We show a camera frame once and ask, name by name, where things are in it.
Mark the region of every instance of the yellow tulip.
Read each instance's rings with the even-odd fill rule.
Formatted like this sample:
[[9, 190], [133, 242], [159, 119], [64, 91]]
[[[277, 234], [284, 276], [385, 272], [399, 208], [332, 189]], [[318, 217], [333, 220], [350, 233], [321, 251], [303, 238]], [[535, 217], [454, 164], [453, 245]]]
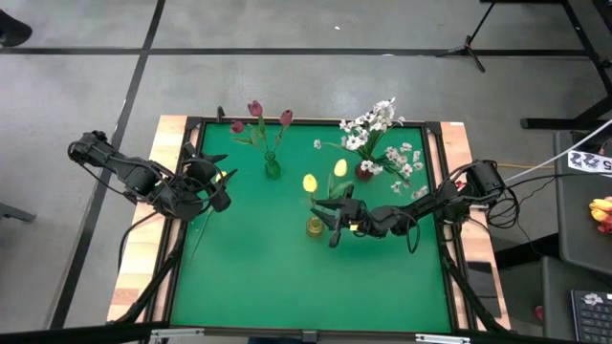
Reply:
[[[223, 175], [223, 177], [225, 177], [225, 176], [227, 176], [227, 175], [228, 175], [228, 172], [226, 172], [226, 171], [221, 171], [221, 174]], [[219, 176], [219, 175], [217, 174], [217, 177], [215, 177], [215, 178], [214, 178], [214, 182], [215, 182], [215, 183], [219, 183], [219, 181], [221, 181], [221, 176]]]
[[304, 185], [304, 190], [307, 192], [313, 193], [317, 191], [317, 179], [311, 174], [304, 176], [302, 184]]
[[347, 170], [347, 163], [345, 159], [340, 159], [338, 160], [338, 162], [336, 162], [336, 167], [334, 167], [334, 174], [337, 177], [344, 177], [346, 176], [346, 170]]

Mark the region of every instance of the wooden table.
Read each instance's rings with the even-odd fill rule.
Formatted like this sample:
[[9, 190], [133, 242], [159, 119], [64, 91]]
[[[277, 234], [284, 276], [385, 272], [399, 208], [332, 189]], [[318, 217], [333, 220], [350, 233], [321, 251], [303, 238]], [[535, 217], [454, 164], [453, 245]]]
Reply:
[[[181, 143], [184, 139], [186, 131], [187, 116], [161, 116], [155, 139], [149, 159], [157, 161], [170, 170], [175, 170], [179, 158]], [[470, 147], [468, 144], [468, 136], [466, 128], [461, 122], [441, 122], [442, 138], [444, 142], [444, 151], [447, 157], [448, 170], [453, 170], [456, 167], [472, 161]], [[197, 135], [193, 134], [189, 138], [192, 143], [197, 140]], [[438, 159], [438, 150], [440, 147], [436, 145], [436, 139], [433, 134], [428, 135], [431, 157], [434, 168], [436, 182], [442, 180], [442, 169]], [[134, 214], [133, 223], [148, 215], [153, 211], [152, 207], [146, 204], [138, 204]], [[473, 210], [470, 216], [485, 223], [484, 213]], [[172, 234], [167, 242], [167, 247], [172, 247], [176, 231], [179, 227], [179, 221], [171, 223]], [[129, 236], [121, 262], [120, 274], [115, 286], [115, 292], [111, 301], [110, 310], [108, 312], [108, 320], [117, 319], [122, 316], [130, 307], [130, 305], [138, 298], [142, 290], [150, 281], [155, 269], [158, 252], [162, 244], [162, 232], [164, 226], [164, 217], [161, 215], [153, 216], [151, 219], [140, 225]], [[450, 228], [446, 228], [448, 237]], [[463, 243], [464, 256], [466, 261], [490, 262], [493, 266], [493, 278], [497, 289], [499, 306], [502, 317], [497, 321], [504, 327], [510, 328], [510, 320], [506, 309], [506, 303], [501, 289], [499, 274], [496, 269], [495, 258], [493, 254], [491, 237], [489, 233], [482, 227], [472, 222], [463, 224], [461, 232]], [[454, 246], [448, 243], [448, 248], [454, 256]], [[161, 320], [163, 318], [163, 305], [166, 302], [165, 296], [168, 288], [168, 277], [160, 287], [157, 293], [157, 307], [153, 311], [152, 320]], [[453, 284], [453, 293], [455, 297], [455, 307], [457, 310], [457, 319], [459, 328], [466, 329], [468, 327], [468, 318], [462, 292], [458, 286]]]

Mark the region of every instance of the red vase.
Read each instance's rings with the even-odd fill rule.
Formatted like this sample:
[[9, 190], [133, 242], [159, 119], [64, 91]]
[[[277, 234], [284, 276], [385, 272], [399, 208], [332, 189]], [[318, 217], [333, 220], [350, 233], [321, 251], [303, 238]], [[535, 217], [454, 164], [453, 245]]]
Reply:
[[370, 171], [363, 171], [361, 169], [361, 162], [358, 163], [357, 166], [355, 166], [355, 175], [357, 176], [357, 179], [364, 182], [367, 182], [371, 180], [372, 177], [374, 177], [374, 173]]

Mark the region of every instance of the gray floor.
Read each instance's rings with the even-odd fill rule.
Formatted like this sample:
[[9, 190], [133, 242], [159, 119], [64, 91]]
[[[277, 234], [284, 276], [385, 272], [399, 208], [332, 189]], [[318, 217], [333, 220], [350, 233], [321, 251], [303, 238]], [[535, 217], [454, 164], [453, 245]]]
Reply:
[[[141, 47], [155, 5], [0, 0], [0, 9], [34, 27], [28, 47]], [[573, 5], [596, 47], [609, 54], [610, 35], [590, 2]], [[473, 30], [485, 9], [476, 0], [167, 0], [154, 47], [449, 48]], [[501, 5], [474, 45], [577, 49], [579, 41], [560, 6]], [[0, 221], [1, 332], [46, 326], [94, 185], [68, 161], [66, 146], [84, 131], [113, 131], [137, 58], [0, 54], [0, 202], [38, 214], [32, 225]], [[396, 97], [406, 118], [465, 122], [475, 158], [534, 164], [552, 156], [552, 133], [524, 131], [520, 118], [573, 117], [604, 95], [584, 59], [482, 62], [485, 74], [457, 57], [150, 56], [121, 151], [147, 157], [159, 115], [212, 116], [217, 105], [243, 115], [256, 98], [271, 113], [291, 107], [297, 117], [350, 118]], [[518, 196], [540, 185], [522, 186]], [[120, 236], [133, 210], [107, 195], [67, 326], [104, 321]], [[532, 239], [557, 231], [553, 187], [528, 201], [521, 224]], [[516, 228], [492, 234], [496, 249], [527, 240]], [[503, 275], [507, 303], [523, 305], [511, 308], [522, 333], [537, 333], [530, 314], [538, 286], [522, 291], [518, 284], [532, 275], [536, 269]]]

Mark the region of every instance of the tripod stand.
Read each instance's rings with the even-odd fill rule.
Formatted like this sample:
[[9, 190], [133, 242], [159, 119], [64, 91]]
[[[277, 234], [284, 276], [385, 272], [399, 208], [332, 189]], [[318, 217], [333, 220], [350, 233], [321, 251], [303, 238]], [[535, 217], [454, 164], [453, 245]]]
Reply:
[[480, 27], [482, 27], [482, 24], [485, 22], [485, 20], [489, 16], [489, 13], [493, 9], [494, 5], [495, 5], [495, 1], [491, 2], [491, 4], [489, 5], [489, 8], [487, 9], [487, 12], [482, 17], [482, 19], [480, 19], [480, 23], [478, 23], [478, 26], [476, 27], [476, 30], [474, 30], [474, 32], [471, 35], [466, 37], [466, 42], [463, 45], [461, 45], [461, 46], [459, 46], [457, 48], [452, 48], [450, 50], [447, 50], [444, 53], [437, 54], [436, 57], [444, 57], [444, 56], [457, 55], [457, 54], [459, 54], [459, 55], [466, 55], [466, 54], [468, 54], [471, 57], [471, 59], [473, 59], [474, 62], [476, 63], [476, 67], [478, 67], [478, 70], [480, 72], [482, 72], [482, 73], [485, 73], [486, 72], [485, 66], [483, 66], [482, 63], [480, 63], [480, 60], [478, 59], [478, 55], [476, 55], [474, 50], [471, 48], [471, 42], [474, 40], [474, 37], [480, 31]]

